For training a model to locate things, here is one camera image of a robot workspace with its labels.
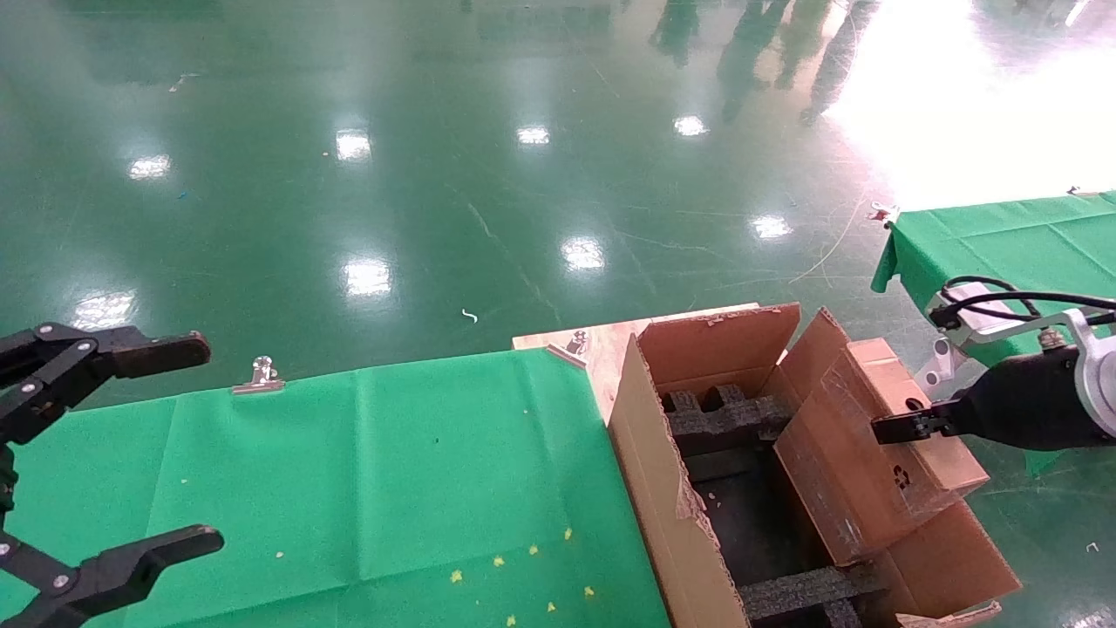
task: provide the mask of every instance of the cardboard box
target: cardboard box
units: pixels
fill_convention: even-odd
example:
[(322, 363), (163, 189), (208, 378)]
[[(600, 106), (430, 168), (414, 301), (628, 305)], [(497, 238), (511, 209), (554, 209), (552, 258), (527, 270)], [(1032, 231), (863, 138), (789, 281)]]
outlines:
[(825, 310), (780, 361), (799, 318), (797, 303), (780, 305), (652, 321), (629, 337), (608, 429), (674, 626), (748, 626), (660, 403), (725, 384), (797, 410), (779, 457), (835, 562), (876, 564), (891, 624), (995, 615), (993, 603), (953, 617), (1019, 588), (962, 501), (988, 476), (956, 438), (877, 445), (872, 419), (904, 412), (917, 387), (886, 344), (850, 344)]

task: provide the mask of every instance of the cardboard flap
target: cardboard flap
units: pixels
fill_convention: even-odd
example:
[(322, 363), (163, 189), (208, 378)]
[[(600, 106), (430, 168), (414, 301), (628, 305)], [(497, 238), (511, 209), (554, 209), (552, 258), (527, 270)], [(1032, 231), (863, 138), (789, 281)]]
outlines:
[(795, 347), (790, 348), (787, 357), (779, 364), (787, 384), (798, 397), (798, 404), (810, 396), (814, 385), (818, 384), (848, 344), (848, 335), (834, 320), (829, 310), (825, 307), (818, 309), (806, 331), (798, 337)]
[[(916, 399), (924, 407), (930, 406), (911, 374), (883, 339), (849, 344), (849, 351), (859, 365), (864, 377), (873, 384), (878, 400), (876, 414), (879, 419), (888, 414), (908, 413), (907, 399)], [(965, 493), (988, 482), (988, 473), (980, 466), (969, 447), (960, 438), (936, 436), (910, 445), (889, 445), (885, 451), (896, 464), (908, 468), (904, 461), (921, 467), (934, 487), (942, 491)]]
[(798, 328), (797, 302), (680, 321), (652, 321), (639, 336), (658, 386), (752, 369), (770, 369)]
[(964, 502), (896, 541), (887, 553), (902, 579), (898, 588), (914, 605), (905, 608), (896, 600), (898, 612), (945, 617), (1021, 587)]
[(970, 626), (975, 626), (995, 617), (997, 615), (1000, 615), (1002, 609), (1003, 607), (1000, 606), (1000, 602), (992, 602), (984, 608), (979, 608), (961, 615), (951, 615), (941, 619), (931, 619), (930, 617), (918, 617), (916, 615), (903, 615), (899, 612), (895, 615), (895, 620), (898, 621), (899, 626), (903, 628), (969, 628)]
[[(776, 442), (837, 564), (884, 550), (960, 501), (959, 487), (969, 491), (988, 480), (960, 439), (943, 444), (955, 454), (953, 470), (940, 468), (941, 461), (927, 461), (912, 446), (876, 442), (873, 419), (907, 412), (906, 398), (916, 395), (921, 392), (886, 342), (853, 342)], [(825, 485), (833, 486), (821, 491)]]
[(693, 490), (635, 337), (608, 432), (675, 628), (748, 628), (709, 519), (683, 508)]

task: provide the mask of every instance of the green table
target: green table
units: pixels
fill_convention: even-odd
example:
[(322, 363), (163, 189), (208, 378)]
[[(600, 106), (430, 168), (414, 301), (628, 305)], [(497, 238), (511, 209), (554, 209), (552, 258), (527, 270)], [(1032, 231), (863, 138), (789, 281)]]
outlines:
[[(892, 225), (872, 289), (882, 292), (895, 274), (925, 310), (942, 283), (959, 274), (987, 274), (1021, 289), (1116, 297), (1116, 192), (954, 206), (901, 213)], [(1024, 312), (1018, 302), (1009, 303)], [(1064, 305), (1037, 302), (1043, 312)], [(1039, 351), (1023, 335), (968, 354), (992, 366)], [(1028, 454), (1040, 471), (1056, 454)]]
[[(589, 383), (546, 350), (74, 413), (17, 468), (10, 531), (71, 564), (224, 534), (98, 628), (670, 626)], [(0, 573), (0, 618), (30, 595)]]

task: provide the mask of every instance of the floor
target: floor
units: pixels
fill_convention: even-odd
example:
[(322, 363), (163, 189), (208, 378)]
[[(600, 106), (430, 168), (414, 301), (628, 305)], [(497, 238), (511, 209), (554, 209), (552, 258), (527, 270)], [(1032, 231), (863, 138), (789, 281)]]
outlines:
[[(870, 203), (1116, 186), (1114, 64), (1109, 0), (0, 0), (0, 330), (210, 339), (94, 405), (751, 300), (916, 368)], [(1116, 626), (1116, 456), (974, 448), (997, 625)]]

